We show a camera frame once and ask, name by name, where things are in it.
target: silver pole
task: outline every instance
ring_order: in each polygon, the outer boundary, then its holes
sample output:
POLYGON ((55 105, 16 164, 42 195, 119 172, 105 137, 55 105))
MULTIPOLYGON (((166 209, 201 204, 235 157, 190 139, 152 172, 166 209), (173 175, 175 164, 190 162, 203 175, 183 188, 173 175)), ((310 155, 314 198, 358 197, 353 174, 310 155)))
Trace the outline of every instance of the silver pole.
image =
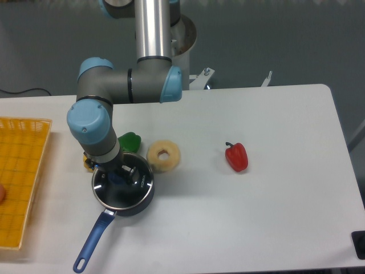
POLYGON ((135 0, 137 59, 171 59, 169 0, 135 0))

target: red bell pepper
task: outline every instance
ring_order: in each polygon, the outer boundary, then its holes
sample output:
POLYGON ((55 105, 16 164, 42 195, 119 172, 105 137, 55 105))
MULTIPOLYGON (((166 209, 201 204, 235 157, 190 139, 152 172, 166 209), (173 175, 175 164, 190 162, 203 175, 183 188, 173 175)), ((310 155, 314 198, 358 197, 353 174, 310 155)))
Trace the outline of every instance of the red bell pepper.
POLYGON ((240 172, 245 170, 249 165, 249 159, 245 147, 241 143, 235 145, 226 142, 226 146, 230 146, 226 149, 226 159, 231 168, 240 172))

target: blue pot handle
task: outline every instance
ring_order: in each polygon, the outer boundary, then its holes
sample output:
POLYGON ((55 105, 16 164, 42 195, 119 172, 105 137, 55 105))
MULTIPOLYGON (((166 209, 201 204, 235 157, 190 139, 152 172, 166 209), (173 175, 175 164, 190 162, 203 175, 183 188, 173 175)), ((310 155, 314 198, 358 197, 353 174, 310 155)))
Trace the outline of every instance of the blue pot handle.
POLYGON ((74 271, 76 273, 81 273, 85 270, 89 259, 98 244, 100 237, 102 236, 104 230, 110 225, 110 223, 114 220, 116 212, 105 209, 97 219, 94 227, 92 228, 89 237, 87 238, 83 248, 80 251, 78 258, 74 264, 74 271))

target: black cable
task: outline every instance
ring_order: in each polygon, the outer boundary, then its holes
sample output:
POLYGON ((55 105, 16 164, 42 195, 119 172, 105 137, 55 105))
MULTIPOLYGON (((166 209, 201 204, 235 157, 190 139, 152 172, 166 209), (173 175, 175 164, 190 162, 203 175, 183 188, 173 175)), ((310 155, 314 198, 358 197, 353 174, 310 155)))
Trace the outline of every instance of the black cable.
POLYGON ((23 90, 23 91, 19 91, 19 92, 11 92, 11 91, 6 91, 6 90, 0 89, 1 92, 4 92, 6 94, 21 94, 21 93, 26 93, 26 92, 32 91, 32 90, 42 90, 42 91, 46 92, 49 96, 52 96, 52 94, 48 90, 41 88, 41 87, 34 87, 34 88, 30 88, 28 90, 23 90))

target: saucepan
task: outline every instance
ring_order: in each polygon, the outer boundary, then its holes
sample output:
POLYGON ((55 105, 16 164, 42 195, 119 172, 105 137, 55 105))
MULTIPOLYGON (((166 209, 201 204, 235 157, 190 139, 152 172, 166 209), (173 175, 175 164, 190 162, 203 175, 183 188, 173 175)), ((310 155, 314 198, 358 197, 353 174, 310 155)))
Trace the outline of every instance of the saucepan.
POLYGON ((124 165, 120 171, 105 173, 97 168, 94 171, 92 190, 105 210, 97 219, 76 259, 76 273, 85 270, 104 230, 116 215, 135 215, 144 210, 153 198, 153 172, 147 161, 131 152, 124 152, 123 160, 124 165))

